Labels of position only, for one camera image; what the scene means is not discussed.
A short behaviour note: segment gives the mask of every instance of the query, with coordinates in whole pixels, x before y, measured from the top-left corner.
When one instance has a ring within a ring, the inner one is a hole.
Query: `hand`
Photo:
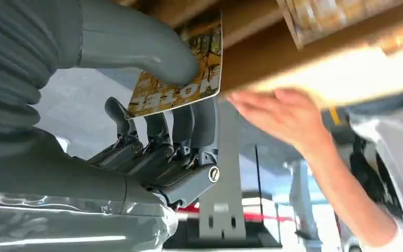
[[[301,154],[333,142],[311,98],[297,90],[278,89],[274,95],[241,91],[228,100],[259,129],[288,144]]]

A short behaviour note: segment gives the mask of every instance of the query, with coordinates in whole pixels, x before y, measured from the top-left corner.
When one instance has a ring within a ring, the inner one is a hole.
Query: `fingers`
[[[275,96],[283,104],[294,106],[311,106],[314,105],[313,100],[303,91],[295,89],[276,89],[274,91]]]
[[[280,101],[275,96],[262,93],[237,92],[230,95],[232,103],[244,103],[255,108],[274,111],[281,106]]]

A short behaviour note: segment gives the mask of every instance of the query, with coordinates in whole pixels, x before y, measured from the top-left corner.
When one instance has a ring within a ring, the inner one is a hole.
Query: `red stripe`
[[[185,208],[180,208],[178,210],[181,213],[196,213],[199,214],[200,213],[200,209],[199,208],[195,208],[193,205],[190,205],[188,207]],[[275,217],[275,216],[268,216],[268,215],[263,215],[263,214],[254,214],[254,213],[244,213],[243,217],[245,218],[245,220],[247,221],[260,221],[263,219],[275,219],[279,222],[292,222],[294,221],[293,218],[291,217]]]

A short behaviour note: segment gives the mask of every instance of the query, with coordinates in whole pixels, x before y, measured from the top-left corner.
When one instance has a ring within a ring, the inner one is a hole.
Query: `gray metal stand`
[[[229,103],[219,102],[220,180],[200,198],[200,238],[245,239],[240,186],[238,112]]]

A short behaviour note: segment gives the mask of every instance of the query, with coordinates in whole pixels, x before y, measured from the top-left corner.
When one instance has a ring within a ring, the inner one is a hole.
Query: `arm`
[[[396,234],[396,223],[365,193],[346,167],[330,135],[302,155],[337,215],[364,244],[380,247]]]
[[[304,156],[338,216],[366,245],[380,247],[393,239],[395,221],[352,176],[323,125],[320,110],[307,95],[295,90],[276,90],[273,95],[240,92],[229,100],[248,121]]]

